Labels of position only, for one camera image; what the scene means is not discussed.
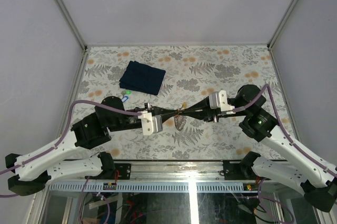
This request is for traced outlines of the metal keyring with yellow grip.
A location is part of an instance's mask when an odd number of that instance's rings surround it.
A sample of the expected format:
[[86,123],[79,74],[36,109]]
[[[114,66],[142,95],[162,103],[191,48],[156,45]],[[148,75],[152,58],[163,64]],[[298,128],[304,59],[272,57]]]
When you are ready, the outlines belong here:
[[[182,104],[182,106],[179,108],[179,110],[184,110],[186,108],[187,108],[187,103],[184,102]],[[186,124],[186,117],[185,116],[183,116],[183,115],[175,115],[174,116],[174,125],[175,125],[175,128],[178,131],[182,131],[185,124]]]

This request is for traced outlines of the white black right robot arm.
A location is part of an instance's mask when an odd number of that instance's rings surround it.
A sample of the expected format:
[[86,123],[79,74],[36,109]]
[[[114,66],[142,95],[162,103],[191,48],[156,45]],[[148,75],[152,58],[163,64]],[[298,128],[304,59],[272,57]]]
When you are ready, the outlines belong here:
[[271,115],[263,109],[263,92],[269,89],[268,85],[244,85],[234,98],[228,98],[224,90],[216,91],[180,114],[203,121],[242,116],[242,131],[275,150],[292,167],[278,165],[251,151],[240,163],[241,175],[246,179],[256,175],[272,179],[300,193],[316,209],[329,212],[336,203],[336,165],[293,138],[277,113]]

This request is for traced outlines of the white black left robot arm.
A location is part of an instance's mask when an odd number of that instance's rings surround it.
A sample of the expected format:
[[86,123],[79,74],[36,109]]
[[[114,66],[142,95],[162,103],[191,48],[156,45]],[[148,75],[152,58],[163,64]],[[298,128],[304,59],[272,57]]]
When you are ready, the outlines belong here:
[[111,154],[103,151],[87,159],[70,160],[70,156],[91,150],[111,140],[111,132],[141,129],[144,136],[162,131],[163,123],[180,113],[146,104],[144,108],[125,110],[122,100],[110,96],[101,103],[77,100],[94,106],[94,112],[75,124],[67,124],[60,137],[29,154],[5,157],[7,171],[14,175],[7,180],[11,197],[29,196],[59,180],[77,177],[116,179],[117,170]]

